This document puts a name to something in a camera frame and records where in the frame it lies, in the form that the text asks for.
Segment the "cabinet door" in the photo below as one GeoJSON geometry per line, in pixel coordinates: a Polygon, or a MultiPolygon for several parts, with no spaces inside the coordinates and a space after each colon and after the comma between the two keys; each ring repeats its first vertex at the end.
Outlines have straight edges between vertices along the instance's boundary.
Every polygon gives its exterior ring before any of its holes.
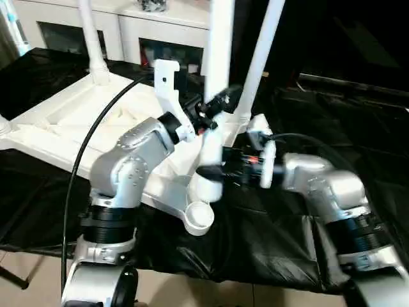
{"type": "Polygon", "coordinates": [[[208,30],[126,16],[120,16],[120,26],[125,61],[175,59],[204,75],[208,30]]]}
{"type": "MultiPolygon", "coordinates": [[[[87,54],[79,10],[54,4],[15,0],[14,5],[30,45],[87,54]]],[[[93,12],[104,56],[123,60],[118,16],[93,12]]]]}

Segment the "table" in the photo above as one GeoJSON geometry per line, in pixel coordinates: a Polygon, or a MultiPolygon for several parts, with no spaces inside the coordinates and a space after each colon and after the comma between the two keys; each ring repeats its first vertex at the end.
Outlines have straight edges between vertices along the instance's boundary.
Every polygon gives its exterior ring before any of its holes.
{"type": "MultiPolygon", "coordinates": [[[[86,75],[88,59],[34,49],[0,72],[0,113],[11,119],[86,75]]],[[[110,61],[115,74],[132,79],[138,65],[110,61]]],[[[409,264],[409,113],[404,108],[361,104],[353,99],[277,89],[262,96],[275,132],[302,132],[333,146],[354,166],[370,201],[409,264]]],[[[320,154],[299,141],[279,151],[320,154]]],[[[16,150],[0,152],[0,248],[59,256],[63,204],[69,173],[16,150]]],[[[70,255],[80,234],[78,215],[88,205],[89,183],[77,178],[69,214],[70,255]]],[[[215,222],[202,237],[189,235],[180,220],[146,205],[137,216],[134,265],[184,273],[339,293],[348,279],[320,219],[297,194],[227,185],[212,204],[215,222]]]]}

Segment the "white cabinet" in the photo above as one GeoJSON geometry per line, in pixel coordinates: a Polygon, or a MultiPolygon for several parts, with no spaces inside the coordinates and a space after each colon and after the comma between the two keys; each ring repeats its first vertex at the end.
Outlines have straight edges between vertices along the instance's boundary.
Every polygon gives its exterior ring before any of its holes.
{"type": "MultiPolygon", "coordinates": [[[[144,12],[134,0],[91,0],[108,59],[151,65],[176,59],[204,75],[209,0],[168,0],[164,12],[144,12]]],[[[13,0],[32,47],[86,53],[77,0],[13,0]]]]}
{"type": "MultiPolygon", "coordinates": [[[[31,47],[86,52],[78,8],[22,0],[13,3],[31,47]]],[[[118,16],[105,12],[93,12],[93,16],[106,58],[123,60],[118,16]]]]}
{"type": "Polygon", "coordinates": [[[125,61],[177,59],[192,72],[196,66],[204,74],[208,30],[125,16],[120,16],[120,26],[125,61]]]}

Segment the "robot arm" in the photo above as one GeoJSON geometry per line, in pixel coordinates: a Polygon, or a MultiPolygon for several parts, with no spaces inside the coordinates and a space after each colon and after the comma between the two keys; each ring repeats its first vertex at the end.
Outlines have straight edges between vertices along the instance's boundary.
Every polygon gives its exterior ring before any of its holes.
{"type": "Polygon", "coordinates": [[[279,185],[300,193],[321,217],[341,269],[351,276],[344,290],[348,306],[408,306],[407,272],[371,212],[360,178],[314,155],[287,153],[281,164],[276,163],[263,115],[253,119],[247,134],[252,148],[226,149],[225,165],[200,167],[197,172],[209,180],[263,188],[279,185]]]}
{"type": "MultiPolygon", "coordinates": [[[[157,68],[165,62],[158,61],[157,68]]],[[[167,77],[159,78],[162,83],[173,77],[174,71],[168,72],[167,77]]],[[[173,86],[162,84],[156,90],[165,114],[129,130],[91,169],[92,202],[81,219],[83,232],[77,240],[62,306],[134,305],[137,271],[126,263],[135,244],[135,209],[141,204],[150,173],[174,152],[175,144],[190,141],[192,131],[199,134],[216,128],[213,117],[222,111],[233,112],[240,97],[240,88],[234,86],[208,104],[196,96],[182,109],[174,101],[173,86]]]]}

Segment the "white cylinder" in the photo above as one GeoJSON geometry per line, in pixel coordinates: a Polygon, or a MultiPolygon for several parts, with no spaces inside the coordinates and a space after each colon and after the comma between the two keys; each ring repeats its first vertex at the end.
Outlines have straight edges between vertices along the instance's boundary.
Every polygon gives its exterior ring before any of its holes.
{"type": "MultiPolygon", "coordinates": [[[[208,62],[204,101],[207,103],[229,86],[231,41],[235,0],[212,0],[210,33],[208,42],[208,62]]],[[[221,164],[223,154],[223,113],[213,119],[218,127],[207,130],[203,136],[199,165],[221,164]]],[[[197,174],[196,194],[202,201],[215,202],[222,196],[222,184],[209,181],[197,174]]]]}
{"type": "Polygon", "coordinates": [[[109,70],[102,57],[100,40],[93,20],[91,1],[78,0],[78,5],[89,55],[89,72],[95,84],[106,85],[109,83],[109,70]]]}
{"type": "Polygon", "coordinates": [[[204,235],[212,226],[215,214],[208,203],[195,201],[190,203],[183,218],[185,229],[195,236],[204,235]]]}
{"type": "Polygon", "coordinates": [[[245,80],[243,93],[235,111],[235,118],[238,118],[239,122],[243,125],[241,132],[245,130],[251,118],[251,108],[256,98],[268,55],[270,54],[284,3],[285,0],[270,0],[268,3],[253,59],[245,80]]]}

